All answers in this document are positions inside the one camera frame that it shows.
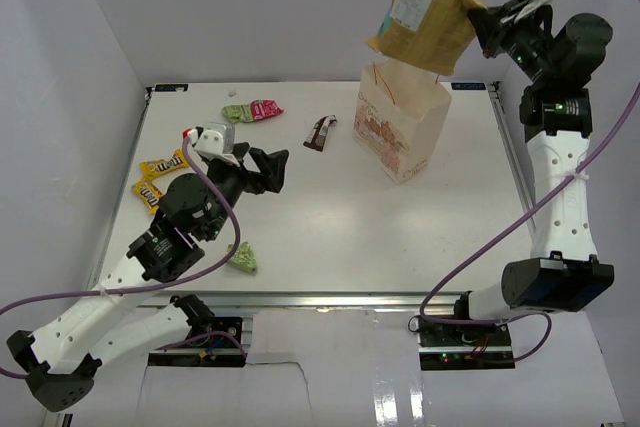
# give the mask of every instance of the brown paper bag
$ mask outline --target brown paper bag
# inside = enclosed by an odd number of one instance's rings
[[[451,94],[436,80],[393,59],[362,71],[354,136],[398,184],[427,166],[440,136]]]
[[[420,69],[451,75],[475,37],[467,12],[482,7],[478,0],[393,0],[367,45]]]

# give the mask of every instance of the kraft paper pouch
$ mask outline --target kraft paper pouch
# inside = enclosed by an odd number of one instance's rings
[[[475,37],[467,11],[483,7],[478,0],[393,0],[367,45],[419,69],[451,75]]]

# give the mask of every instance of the white label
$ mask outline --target white label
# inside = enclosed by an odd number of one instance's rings
[[[394,0],[391,18],[401,26],[415,32],[429,10],[432,0]]]

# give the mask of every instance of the candy wrapper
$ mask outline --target candy wrapper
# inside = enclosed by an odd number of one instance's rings
[[[139,180],[131,186],[131,189],[140,197],[142,202],[144,202],[144,205],[149,209],[149,213],[155,214],[158,210],[158,203],[160,202],[160,197],[162,197],[162,192],[148,179]]]
[[[227,252],[231,252],[232,247],[233,245],[229,244]],[[249,242],[242,242],[227,264],[250,275],[256,275],[258,273],[256,256],[253,253],[253,249],[249,245]]]
[[[250,104],[227,105],[222,113],[233,124],[237,122],[256,122],[280,115],[284,110],[275,100],[254,100]]]
[[[151,160],[148,162],[140,162],[140,170],[144,177],[153,180],[161,177],[174,170],[184,169],[187,167],[187,160],[184,158],[182,149],[178,149],[173,153],[173,157],[168,160]]]
[[[321,118],[311,129],[311,132],[307,136],[302,145],[309,147],[310,149],[322,152],[324,150],[324,143],[327,140],[327,134],[329,133],[329,127],[338,122],[335,115],[327,115]]]

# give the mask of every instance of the snack package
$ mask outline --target snack package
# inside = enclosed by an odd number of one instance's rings
[[[475,37],[467,18],[478,0],[393,0],[378,35],[367,45],[423,70],[451,75]]]
[[[232,124],[237,122],[255,122],[280,115],[284,110],[275,100],[254,100],[250,104],[227,105],[222,113]]]
[[[233,244],[229,244],[227,252],[231,252],[232,247]],[[227,264],[246,274],[256,275],[258,273],[256,256],[253,253],[253,249],[249,245],[249,242],[242,242]]]
[[[326,117],[322,117],[318,122],[315,123],[313,129],[307,136],[307,140],[305,140],[302,145],[305,147],[309,147],[310,149],[317,150],[318,152],[322,152],[324,150],[324,143],[327,140],[327,134],[329,133],[329,127],[338,122],[335,115],[327,115]]]
[[[160,202],[160,197],[162,197],[162,192],[160,192],[149,179],[144,178],[133,184],[131,189],[140,197],[142,202],[144,202],[144,205],[149,209],[149,213],[152,215],[155,214],[158,210],[158,203]]]
[[[187,167],[187,160],[184,158],[182,149],[178,149],[173,153],[173,157],[168,160],[151,160],[148,162],[140,162],[140,170],[147,179],[153,180],[161,177],[174,170],[184,169]]]

